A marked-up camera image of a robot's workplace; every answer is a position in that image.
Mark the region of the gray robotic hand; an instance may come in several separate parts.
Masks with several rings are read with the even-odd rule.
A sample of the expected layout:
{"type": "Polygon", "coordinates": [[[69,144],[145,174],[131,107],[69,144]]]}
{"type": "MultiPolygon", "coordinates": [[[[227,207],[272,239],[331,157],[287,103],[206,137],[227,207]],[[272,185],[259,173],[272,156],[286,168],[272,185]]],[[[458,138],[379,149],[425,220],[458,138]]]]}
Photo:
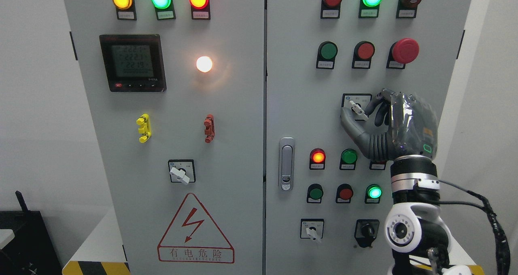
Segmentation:
{"type": "Polygon", "coordinates": [[[342,107],[342,128],[360,152],[371,161],[394,161],[407,155],[434,159],[438,146],[438,119],[432,107],[412,94],[382,89],[364,109],[371,115],[377,108],[374,125],[387,125],[380,134],[368,133],[355,120],[352,107],[342,107]]]}

